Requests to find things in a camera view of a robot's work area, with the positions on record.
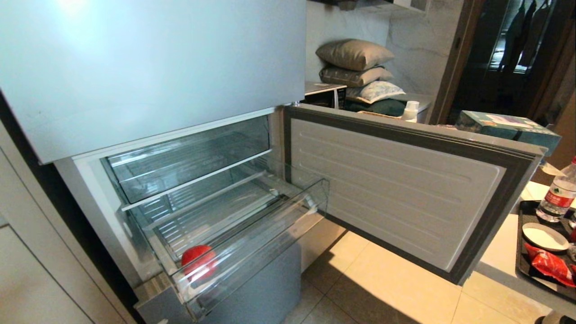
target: box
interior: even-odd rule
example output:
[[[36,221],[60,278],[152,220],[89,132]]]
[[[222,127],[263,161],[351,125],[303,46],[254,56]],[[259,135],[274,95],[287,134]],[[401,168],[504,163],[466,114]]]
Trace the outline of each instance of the box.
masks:
[[[528,118],[479,111],[461,111],[455,126],[459,130],[544,146],[548,148],[545,156],[552,155],[561,139]]]

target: white plate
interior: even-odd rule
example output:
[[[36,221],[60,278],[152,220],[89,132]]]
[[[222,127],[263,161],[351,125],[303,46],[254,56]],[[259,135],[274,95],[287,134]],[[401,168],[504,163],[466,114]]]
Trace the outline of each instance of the white plate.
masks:
[[[562,234],[542,224],[526,223],[522,226],[522,232],[532,243],[548,251],[564,251],[570,247]]]

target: stacked pillows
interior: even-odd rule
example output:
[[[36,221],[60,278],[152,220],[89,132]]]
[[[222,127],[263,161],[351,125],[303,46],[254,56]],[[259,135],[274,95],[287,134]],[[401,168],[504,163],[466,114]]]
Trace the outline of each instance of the stacked pillows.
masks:
[[[398,86],[386,82],[392,73],[380,65],[393,59],[394,54],[384,46],[344,39],[321,46],[316,55],[334,65],[320,71],[322,82],[347,85],[347,99],[371,104],[404,94]]]

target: water bottle label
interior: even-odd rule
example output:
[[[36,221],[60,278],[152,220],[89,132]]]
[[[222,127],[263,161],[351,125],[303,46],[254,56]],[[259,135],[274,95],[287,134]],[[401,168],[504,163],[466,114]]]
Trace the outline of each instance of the water bottle label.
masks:
[[[559,207],[570,207],[574,197],[576,197],[576,191],[560,188],[553,183],[552,186],[550,186],[550,190],[548,190],[548,193],[544,199],[547,202]]]

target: tomato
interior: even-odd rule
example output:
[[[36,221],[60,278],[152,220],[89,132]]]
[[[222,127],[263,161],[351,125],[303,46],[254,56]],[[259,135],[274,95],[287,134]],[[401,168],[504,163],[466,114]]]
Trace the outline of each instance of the tomato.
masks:
[[[212,251],[211,246],[197,245],[186,250],[182,254],[182,265],[190,262],[192,263],[184,268],[186,276],[193,273],[188,277],[188,281],[207,279],[216,271],[216,253]]]

